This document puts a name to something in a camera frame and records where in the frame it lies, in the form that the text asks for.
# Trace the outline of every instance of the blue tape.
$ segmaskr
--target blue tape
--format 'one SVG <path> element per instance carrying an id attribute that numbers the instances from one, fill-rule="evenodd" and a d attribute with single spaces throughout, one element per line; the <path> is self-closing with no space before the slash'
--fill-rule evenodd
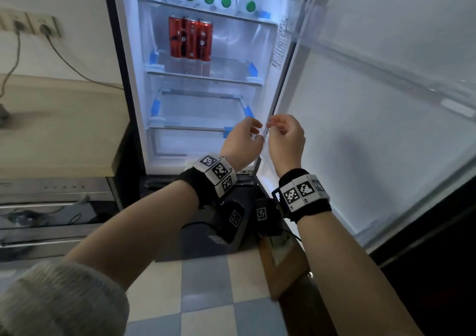
<path id="1" fill-rule="evenodd" d="M 223 138 L 226 138 L 228 136 L 228 134 L 230 134 L 230 132 L 233 130 L 233 127 L 232 126 L 226 126 L 225 127 L 225 131 L 223 132 Z"/>
<path id="2" fill-rule="evenodd" d="M 271 13 L 268 13 L 267 11 L 261 10 L 261 13 L 259 13 L 258 17 L 260 19 L 270 19 L 271 18 Z"/>
<path id="3" fill-rule="evenodd" d="M 248 65 L 248 71 L 249 71 L 249 75 L 258 76 L 258 69 L 255 67 L 255 65 L 252 62 L 250 62 Z"/>
<path id="4" fill-rule="evenodd" d="M 157 64 L 158 63 L 158 54 L 152 50 L 149 56 L 149 64 Z"/>
<path id="5" fill-rule="evenodd" d="M 249 109 L 249 105 L 247 105 L 246 108 L 243 110 L 245 111 L 246 116 L 252 116 L 254 118 L 253 112 L 251 111 L 251 109 Z"/>
<path id="6" fill-rule="evenodd" d="M 152 103 L 152 109 L 150 110 L 151 116 L 158 116 L 159 111 L 160 111 L 160 101 L 156 99 Z"/>

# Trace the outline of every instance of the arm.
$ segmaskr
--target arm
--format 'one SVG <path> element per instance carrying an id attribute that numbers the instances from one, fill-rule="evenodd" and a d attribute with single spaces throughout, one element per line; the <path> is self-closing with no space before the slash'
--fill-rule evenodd
<path id="1" fill-rule="evenodd" d="M 256 159 L 263 137 L 251 140 L 262 124 L 251 117 L 238 123 L 223 144 L 224 156 L 236 172 Z M 198 209 L 195 190 L 176 181 L 124 209 L 65 256 L 65 261 L 93 268 L 128 289 L 152 262 L 158 249 L 175 236 Z"/>
<path id="2" fill-rule="evenodd" d="M 279 177 L 301 168 L 304 130 L 293 116 L 267 124 Z M 422 335 L 384 274 L 331 212 L 298 221 L 307 260 L 339 335 Z"/>

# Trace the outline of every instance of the checkered tile floor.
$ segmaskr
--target checkered tile floor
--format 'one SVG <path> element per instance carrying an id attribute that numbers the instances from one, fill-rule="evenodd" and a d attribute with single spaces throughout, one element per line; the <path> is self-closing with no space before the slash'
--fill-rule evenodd
<path id="1" fill-rule="evenodd" d="M 0 292 L 18 274 L 0 271 Z M 127 336 L 287 335 L 257 249 L 152 263 L 127 294 Z"/>

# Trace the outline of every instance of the wall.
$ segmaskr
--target wall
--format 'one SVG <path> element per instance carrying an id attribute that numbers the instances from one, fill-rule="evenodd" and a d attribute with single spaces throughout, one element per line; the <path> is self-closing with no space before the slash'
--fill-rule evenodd
<path id="1" fill-rule="evenodd" d="M 63 37 L 54 39 L 60 53 L 84 75 L 100 82 L 122 83 L 105 0 L 0 0 L 0 7 L 50 14 Z M 13 66 L 16 37 L 0 31 L 0 74 Z M 21 35 L 21 58 L 15 74 L 79 79 L 43 36 Z"/>

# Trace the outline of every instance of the refrigerator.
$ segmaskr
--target refrigerator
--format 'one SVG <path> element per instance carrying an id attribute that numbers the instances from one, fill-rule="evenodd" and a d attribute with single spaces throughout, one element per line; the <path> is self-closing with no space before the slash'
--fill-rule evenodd
<path id="1" fill-rule="evenodd" d="M 292 114 L 302 166 L 371 253 L 476 175 L 476 0 L 107 2 L 148 177 L 218 153 L 245 116 Z M 170 56 L 170 15 L 213 24 L 210 62 Z M 267 139 L 244 173 L 271 197 Z"/>

